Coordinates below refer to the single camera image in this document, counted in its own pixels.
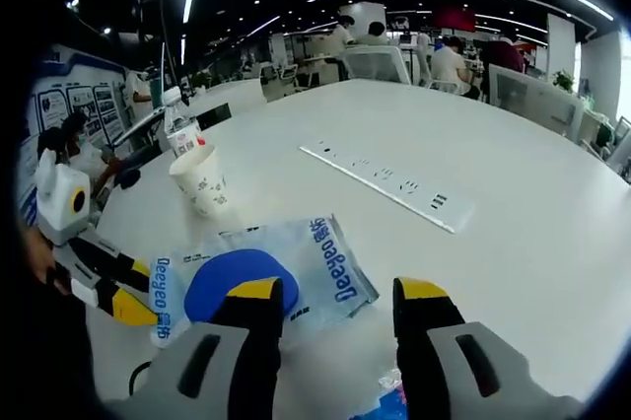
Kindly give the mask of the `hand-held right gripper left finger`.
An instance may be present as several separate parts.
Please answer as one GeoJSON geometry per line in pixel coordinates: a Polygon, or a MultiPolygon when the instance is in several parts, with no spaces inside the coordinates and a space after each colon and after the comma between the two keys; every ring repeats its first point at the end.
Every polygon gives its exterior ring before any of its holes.
{"type": "Polygon", "coordinates": [[[193,324],[151,363],[130,396],[132,419],[270,419],[283,283],[247,281],[225,297],[209,322],[193,324]]]}

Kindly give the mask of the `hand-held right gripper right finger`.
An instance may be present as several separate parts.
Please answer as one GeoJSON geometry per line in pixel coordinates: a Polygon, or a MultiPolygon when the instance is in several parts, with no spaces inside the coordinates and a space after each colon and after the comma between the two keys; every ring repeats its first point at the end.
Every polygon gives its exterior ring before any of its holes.
{"type": "Polygon", "coordinates": [[[577,419],[582,404],[531,376],[525,355],[424,280],[392,284],[396,363],[411,419],[577,419]]]}

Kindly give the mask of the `person's left hand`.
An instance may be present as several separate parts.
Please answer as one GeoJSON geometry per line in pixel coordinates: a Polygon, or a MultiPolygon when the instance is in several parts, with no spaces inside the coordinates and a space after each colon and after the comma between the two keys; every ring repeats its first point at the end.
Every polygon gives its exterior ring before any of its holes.
{"type": "Polygon", "coordinates": [[[27,233],[27,253],[35,277],[46,284],[48,272],[55,269],[55,260],[47,240],[37,229],[27,233]]]}

